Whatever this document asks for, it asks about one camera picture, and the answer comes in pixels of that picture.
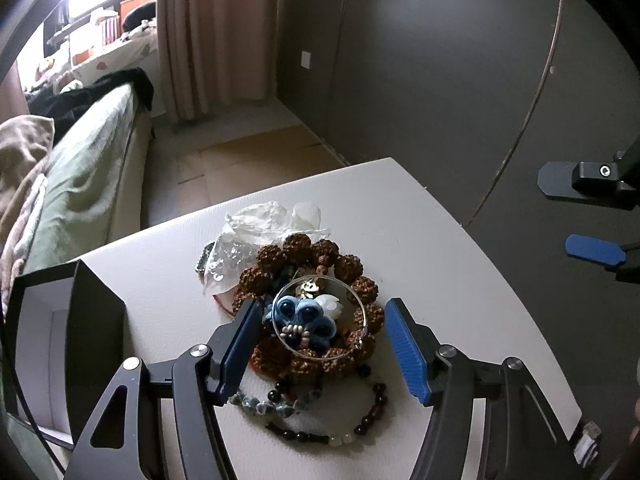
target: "bolt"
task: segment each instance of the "bolt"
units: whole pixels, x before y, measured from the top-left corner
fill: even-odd
[[[511,370],[521,370],[522,369],[522,361],[517,357],[509,357],[507,359],[507,366],[511,368]]]
[[[451,345],[442,345],[439,349],[438,349],[438,353],[442,356],[442,357],[455,357],[455,355],[458,353],[458,351]]]
[[[207,345],[203,345],[200,343],[199,345],[194,345],[189,350],[189,353],[194,357],[202,357],[209,351],[209,347]]]
[[[140,359],[138,359],[137,357],[127,357],[126,359],[124,359],[124,362],[122,363],[122,367],[125,370],[135,370],[136,368],[138,368],[139,364],[140,364]]]

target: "blue gripper pad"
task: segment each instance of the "blue gripper pad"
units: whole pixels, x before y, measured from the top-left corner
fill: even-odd
[[[626,261],[626,253],[618,244],[582,235],[570,235],[564,242],[568,256],[605,267],[617,267]]]
[[[404,376],[404,382],[409,388],[409,393],[418,397],[422,405],[426,405],[431,396],[431,389],[427,381],[427,362],[418,348],[418,345],[402,317],[396,301],[389,300],[385,308],[386,332],[391,340],[391,346],[396,354],[400,370]]]
[[[244,319],[222,363],[219,395],[224,401],[240,387],[247,363],[262,330],[262,309],[257,302]]]

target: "plastic bag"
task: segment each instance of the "plastic bag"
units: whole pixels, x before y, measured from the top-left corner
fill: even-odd
[[[282,245],[292,233],[307,234],[312,242],[330,234],[329,229],[320,229],[320,209],[309,202],[297,203],[293,211],[279,202],[254,204],[227,214],[225,221],[205,266],[204,287],[209,294],[234,288],[242,271],[255,264],[263,245]]]

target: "blue fabric flower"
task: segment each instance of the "blue fabric flower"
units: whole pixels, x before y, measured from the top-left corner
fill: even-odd
[[[267,307],[264,322],[275,325],[280,335],[295,349],[309,346],[323,349],[331,346],[331,339],[337,331],[335,321],[324,315],[324,311],[315,300],[299,300],[293,296],[283,296],[273,307]]]

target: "brown curtain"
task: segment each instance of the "brown curtain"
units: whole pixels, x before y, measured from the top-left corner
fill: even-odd
[[[10,68],[0,85],[0,124],[18,115],[28,115],[27,99],[24,98],[18,65]]]
[[[162,96],[174,122],[274,88],[277,0],[158,0]]]

